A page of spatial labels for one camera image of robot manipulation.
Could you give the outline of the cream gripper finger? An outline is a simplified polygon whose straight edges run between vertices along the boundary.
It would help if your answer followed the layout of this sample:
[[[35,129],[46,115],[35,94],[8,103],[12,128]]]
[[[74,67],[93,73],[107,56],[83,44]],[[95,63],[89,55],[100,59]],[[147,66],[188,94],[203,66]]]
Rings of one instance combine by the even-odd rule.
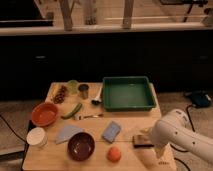
[[[165,153],[165,148],[164,148],[164,147],[162,147],[162,148],[160,148],[160,147],[155,147],[155,148],[154,148],[154,151],[155,151],[156,157],[157,157],[158,159],[160,159],[160,158],[164,155],[164,153]]]

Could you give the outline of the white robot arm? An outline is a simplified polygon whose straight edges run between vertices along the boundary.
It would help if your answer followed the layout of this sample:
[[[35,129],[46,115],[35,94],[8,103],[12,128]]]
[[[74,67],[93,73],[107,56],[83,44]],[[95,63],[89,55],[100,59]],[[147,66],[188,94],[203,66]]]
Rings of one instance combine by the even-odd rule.
[[[149,129],[149,139],[160,149],[172,142],[213,164],[213,139],[187,129],[188,122],[189,117],[183,110],[173,109]]]

